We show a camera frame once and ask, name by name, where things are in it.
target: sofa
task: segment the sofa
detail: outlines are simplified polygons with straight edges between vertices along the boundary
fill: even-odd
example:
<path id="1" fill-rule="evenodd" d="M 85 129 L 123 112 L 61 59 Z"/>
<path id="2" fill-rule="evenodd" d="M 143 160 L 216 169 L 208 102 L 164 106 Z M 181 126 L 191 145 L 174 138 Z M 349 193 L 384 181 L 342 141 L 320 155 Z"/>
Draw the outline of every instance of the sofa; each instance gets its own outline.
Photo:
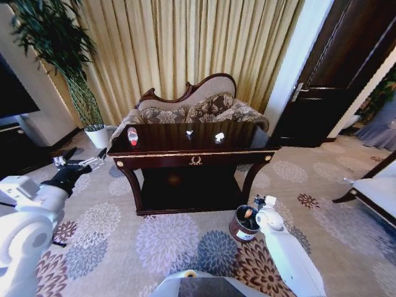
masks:
<path id="1" fill-rule="evenodd" d="M 396 227 L 396 152 L 391 153 L 361 179 L 353 181 L 352 188 L 333 202 L 353 199 L 359 199 Z"/>
<path id="2" fill-rule="evenodd" d="M 186 82 L 185 93 L 175 100 L 164 100 L 151 88 L 121 121 L 110 138 L 110 145 L 128 124 L 250 121 L 267 132 L 268 120 L 235 95 L 234 78 L 225 73 L 212 74 L 197 85 Z"/>

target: table leg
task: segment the table leg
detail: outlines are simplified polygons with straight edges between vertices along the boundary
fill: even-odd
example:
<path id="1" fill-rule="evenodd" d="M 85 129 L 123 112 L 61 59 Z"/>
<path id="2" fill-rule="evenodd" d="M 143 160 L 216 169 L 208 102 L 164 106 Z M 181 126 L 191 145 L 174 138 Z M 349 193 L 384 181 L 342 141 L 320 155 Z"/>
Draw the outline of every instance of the table leg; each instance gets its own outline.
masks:
<path id="1" fill-rule="evenodd" d="M 129 181 L 129 184 L 131 185 L 132 192 L 134 193 L 135 198 L 136 212 L 141 212 L 143 210 L 142 191 L 140 190 L 140 184 L 137 180 L 135 172 L 133 170 L 122 167 L 119 167 L 118 169 L 120 169 L 124 173 Z"/>
<path id="2" fill-rule="evenodd" d="M 250 195 L 250 190 L 252 188 L 252 183 L 254 181 L 254 178 L 256 177 L 256 174 L 260 171 L 261 168 L 265 164 L 268 164 L 269 162 L 264 162 L 264 163 L 257 163 L 253 164 L 251 166 L 250 170 L 248 171 L 245 180 L 243 182 L 243 188 L 242 188 L 242 202 L 243 204 L 248 204 L 249 200 L 249 195 Z"/>

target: console table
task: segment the console table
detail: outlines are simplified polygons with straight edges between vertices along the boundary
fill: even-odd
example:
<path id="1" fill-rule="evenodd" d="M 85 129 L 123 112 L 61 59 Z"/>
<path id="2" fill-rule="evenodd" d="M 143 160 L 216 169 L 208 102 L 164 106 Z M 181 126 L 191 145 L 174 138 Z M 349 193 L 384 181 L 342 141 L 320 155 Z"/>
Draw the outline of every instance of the console table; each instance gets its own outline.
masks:
<path id="1" fill-rule="evenodd" d="M 139 136 L 136 147 L 127 139 L 129 127 Z M 279 149 L 268 141 L 250 122 L 134 124 L 108 155 L 131 184 L 138 215 L 233 210 L 248 202 L 254 177 Z M 238 164 L 253 164 L 242 190 L 234 178 Z"/>

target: tv stand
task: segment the tv stand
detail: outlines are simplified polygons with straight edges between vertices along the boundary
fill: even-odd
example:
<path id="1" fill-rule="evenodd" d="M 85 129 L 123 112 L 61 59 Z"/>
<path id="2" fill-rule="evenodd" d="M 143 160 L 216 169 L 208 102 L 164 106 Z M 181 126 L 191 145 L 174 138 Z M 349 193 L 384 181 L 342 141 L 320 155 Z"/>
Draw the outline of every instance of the tv stand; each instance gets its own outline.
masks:
<path id="1" fill-rule="evenodd" d="M 0 143 L 3 159 L 0 179 L 23 175 L 51 163 L 48 149 L 37 146 L 18 123 L 0 126 Z"/>

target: lower shelf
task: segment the lower shelf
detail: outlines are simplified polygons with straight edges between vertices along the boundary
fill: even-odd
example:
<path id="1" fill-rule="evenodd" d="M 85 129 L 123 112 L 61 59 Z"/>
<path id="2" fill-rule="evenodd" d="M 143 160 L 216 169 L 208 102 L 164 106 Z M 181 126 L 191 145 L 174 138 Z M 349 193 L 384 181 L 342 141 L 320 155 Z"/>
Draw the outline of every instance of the lower shelf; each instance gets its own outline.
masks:
<path id="1" fill-rule="evenodd" d="M 218 171 L 183 172 L 145 176 L 142 187 L 143 210 L 138 215 L 179 212 L 208 212 L 235 210 L 246 202 L 233 173 L 219 175 Z"/>

